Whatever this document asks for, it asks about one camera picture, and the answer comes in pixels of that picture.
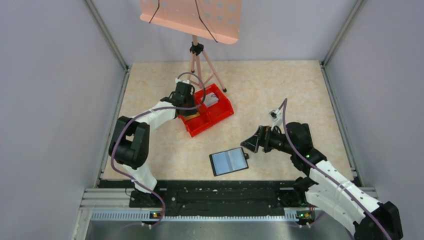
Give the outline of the black leather card holder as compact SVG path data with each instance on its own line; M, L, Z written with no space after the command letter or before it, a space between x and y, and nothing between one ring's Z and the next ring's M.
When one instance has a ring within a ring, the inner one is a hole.
M249 158L250 156L244 152L242 147L209 155L211 169L215 177L248 169Z

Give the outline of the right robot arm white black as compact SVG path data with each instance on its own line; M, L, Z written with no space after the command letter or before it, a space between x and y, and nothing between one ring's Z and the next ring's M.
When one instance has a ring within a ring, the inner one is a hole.
M355 240L400 240L403 228L398 208L369 196L344 177L313 146L309 125L290 122L285 130L260 125L241 146L253 153L263 148L290 155L296 169L306 176L294 183L293 200L299 206L312 205L339 222Z

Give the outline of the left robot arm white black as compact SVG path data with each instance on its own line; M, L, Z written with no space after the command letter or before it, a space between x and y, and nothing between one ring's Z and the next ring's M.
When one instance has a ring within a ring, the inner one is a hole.
M177 78L175 90L155 106L133 117L121 116L116 121L108 149L111 168L134 182L135 189L142 192L141 200L149 207L156 206L161 198L154 189L157 179L146 163L150 134L179 115L195 114L194 91L189 80Z

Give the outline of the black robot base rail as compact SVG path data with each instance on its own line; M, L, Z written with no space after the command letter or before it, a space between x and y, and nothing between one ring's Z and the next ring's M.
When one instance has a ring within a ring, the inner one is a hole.
M293 180L159 180L153 193L129 180L101 180L80 203L98 221L294 222L312 225L323 207L307 203Z

